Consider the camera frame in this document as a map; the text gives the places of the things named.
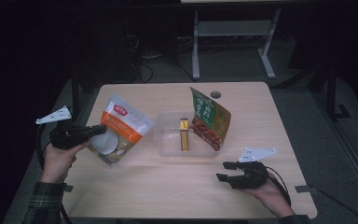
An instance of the small round hole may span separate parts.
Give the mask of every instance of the small round hole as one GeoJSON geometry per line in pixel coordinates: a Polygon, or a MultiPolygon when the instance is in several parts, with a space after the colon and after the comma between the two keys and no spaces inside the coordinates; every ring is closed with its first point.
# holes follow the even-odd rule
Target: small round hole
{"type": "Polygon", "coordinates": [[[219,99],[222,96],[222,93],[220,93],[220,91],[212,91],[211,92],[211,97],[214,99],[219,99]]]}

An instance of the plastic box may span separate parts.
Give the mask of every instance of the plastic box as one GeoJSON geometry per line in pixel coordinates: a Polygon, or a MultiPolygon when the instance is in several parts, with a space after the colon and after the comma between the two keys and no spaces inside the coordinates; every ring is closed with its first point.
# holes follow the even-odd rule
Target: plastic box
{"type": "Polygon", "coordinates": [[[158,153],[165,157],[215,157],[218,152],[188,130],[188,151],[182,151],[180,137],[180,119],[187,118],[188,123],[194,118],[194,112],[161,112],[156,117],[153,141],[158,146],[158,153]]]}

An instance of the snack bag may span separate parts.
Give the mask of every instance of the snack bag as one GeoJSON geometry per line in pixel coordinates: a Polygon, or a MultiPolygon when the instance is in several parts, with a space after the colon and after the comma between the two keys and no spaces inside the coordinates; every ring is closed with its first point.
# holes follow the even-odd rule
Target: snack bag
{"type": "Polygon", "coordinates": [[[215,151],[220,150],[226,138],[231,113],[208,96],[191,88],[195,117],[190,128],[215,151]]]}
{"type": "Polygon", "coordinates": [[[150,130],[154,121],[112,94],[101,116],[106,133],[93,136],[90,147],[107,164],[118,163],[150,130]]]}

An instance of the person's right hand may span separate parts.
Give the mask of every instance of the person's right hand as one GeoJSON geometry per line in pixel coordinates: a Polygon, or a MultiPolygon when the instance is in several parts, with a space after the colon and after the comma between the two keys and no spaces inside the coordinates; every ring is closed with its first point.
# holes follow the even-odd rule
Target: person's right hand
{"type": "Polygon", "coordinates": [[[240,191],[254,195],[277,218],[295,215],[295,211],[270,179],[267,179],[267,182],[258,189],[240,189],[240,191]]]}
{"type": "Polygon", "coordinates": [[[61,184],[68,176],[69,168],[76,160],[76,153],[87,147],[85,142],[68,150],[54,147],[51,143],[45,149],[45,167],[40,182],[61,184]]]}

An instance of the white paper triangle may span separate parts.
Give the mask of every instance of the white paper triangle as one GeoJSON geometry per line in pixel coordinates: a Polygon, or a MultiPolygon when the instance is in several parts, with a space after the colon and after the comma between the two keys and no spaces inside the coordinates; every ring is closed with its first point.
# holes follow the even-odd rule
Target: white paper triangle
{"type": "Polygon", "coordinates": [[[37,119],[36,124],[50,123],[53,121],[63,120],[63,119],[71,119],[71,113],[68,108],[64,106],[63,108],[53,112],[42,119],[37,119]]]}
{"type": "Polygon", "coordinates": [[[249,161],[258,161],[267,156],[273,155],[276,153],[275,148],[253,148],[246,147],[242,155],[239,157],[239,162],[249,162],[249,161]]]}

